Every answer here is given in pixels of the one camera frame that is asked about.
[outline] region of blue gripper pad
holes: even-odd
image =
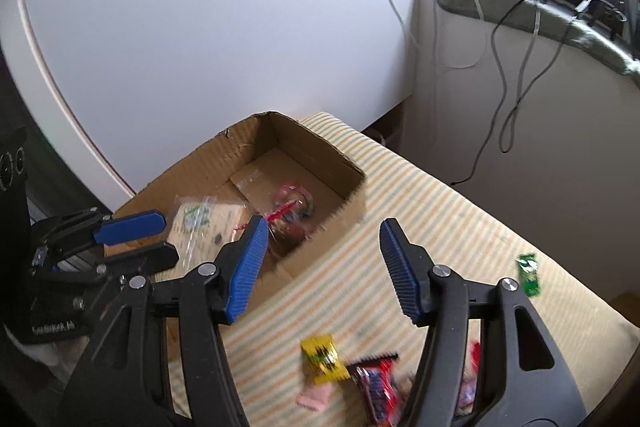
[[[229,300],[226,305],[226,318],[229,324],[233,324],[239,315],[242,315],[249,303],[249,295],[254,289],[255,280],[258,277],[262,259],[267,251],[269,230],[264,218],[254,230],[254,233],[242,252],[238,267],[229,283]]]
[[[394,284],[396,296],[400,302],[402,313],[409,317],[414,324],[422,315],[420,304],[420,286],[418,280],[406,259],[404,250],[396,237],[391,220],[385,219],[380,224],[380,251],[385,259],[386,269]]]
[[[105,221],[94,233],[96,243],[113,246],[161,233],[166,227],[164,216],[157,210]]]

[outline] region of striped tablecloth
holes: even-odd
[[[294,402],[304,376],[300,340],[333,334],[345,360],[398,351],[398,371],[417,367],[425,329],[400,310],[378,247],[378,229],[396,217],[436,263],[486,283],[516,277],[515,258],[535,251],[542,295],[533,303],[558,343],[588,410],[604,397],[640,340],[640,330],[558,264],[447,185],[337,118],[302,123],[367,175],[364,221],[337,248],[222,334],[238,394],[252,427],[361,426],[362,399],[342,383],[322,413]],[[170,365],[174,403],[188,415],[181,367]]]

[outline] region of cardboard box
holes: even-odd
[[[176,196],[246,198],[264,213],[271,209],[273,193],[292,180],[313,195],[315,210],[309,219],[315,232],[278,263],[266,262],[250,298],[251,310],[310,267],[364,216],[365,175],[329,142],[282,114],[254,114],[166,170],[115,216],[152,208],[169,216]],[[159,239],[156,236],[125,248],[110,248],[106,254]]]

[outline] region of green candy wrapper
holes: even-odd
[[[536,254],[524,253],[516,259],[520,285],[527,297],[540,295],[540,280],[538,279],[538,261]]]

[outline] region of yellow candy wrapper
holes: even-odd
[[[331,335],[311,337],[300,342],[302,351],[314,369],[314,383],[324,383],[347,380],[350,375],[344,364],[338,359],[334,338]]]

